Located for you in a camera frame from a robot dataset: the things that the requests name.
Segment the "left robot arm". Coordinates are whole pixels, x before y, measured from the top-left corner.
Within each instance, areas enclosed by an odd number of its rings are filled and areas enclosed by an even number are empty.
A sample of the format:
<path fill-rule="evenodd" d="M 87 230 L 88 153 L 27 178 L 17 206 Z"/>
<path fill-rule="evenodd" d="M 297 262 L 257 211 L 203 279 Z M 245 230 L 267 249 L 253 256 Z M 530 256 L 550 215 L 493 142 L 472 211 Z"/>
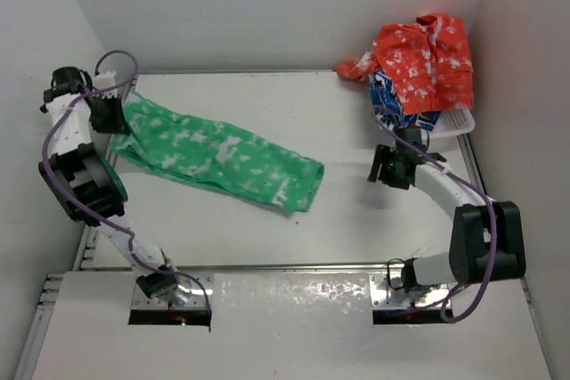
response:
<path fill-rule="evenodd" d="M 126 189 L 92 139 L 93 133 L 131 133 L 114 73 L 91 77 L 75 67 L 56 69 L 40 109 L 53 128 L 38 170 L 67 216 L 108 238 L 147 298 L 174 303 L 180 286 L 176 268 L 159 247 L 135 236 Z"/>

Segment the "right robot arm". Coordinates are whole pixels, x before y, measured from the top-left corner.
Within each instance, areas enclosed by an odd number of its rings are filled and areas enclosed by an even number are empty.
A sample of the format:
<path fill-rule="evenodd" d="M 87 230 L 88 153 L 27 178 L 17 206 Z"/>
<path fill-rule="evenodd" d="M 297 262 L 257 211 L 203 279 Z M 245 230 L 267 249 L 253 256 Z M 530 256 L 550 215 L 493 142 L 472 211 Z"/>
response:
<path fill-rule="evenodd" d="M 376 147 L 368 181 L 400 190 L 414 187 L 428 195 L 452 220 L 448 251 L 403 261 L 400 288 L 405 292 L 525 276 L 525 245 L 518 206 L 489 198 L 461 179 L 444 156 L 428 152 L 418 127 L 398 128 L 394 145 Z"/>

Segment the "green tie-dye trousers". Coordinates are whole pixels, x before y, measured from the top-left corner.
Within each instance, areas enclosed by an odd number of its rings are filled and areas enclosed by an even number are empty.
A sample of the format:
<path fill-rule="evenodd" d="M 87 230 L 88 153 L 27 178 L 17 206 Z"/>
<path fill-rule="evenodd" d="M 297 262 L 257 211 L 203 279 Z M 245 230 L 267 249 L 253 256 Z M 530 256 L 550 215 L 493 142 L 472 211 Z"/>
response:
<path fill-rule="evenodd" d="M 123 106 L 129 134 L 111 150 L 143 171 L 173 182 L 306 212 L 324 176 L 323 163 L 230 123 L 167 109 L 137 92 Z"/>

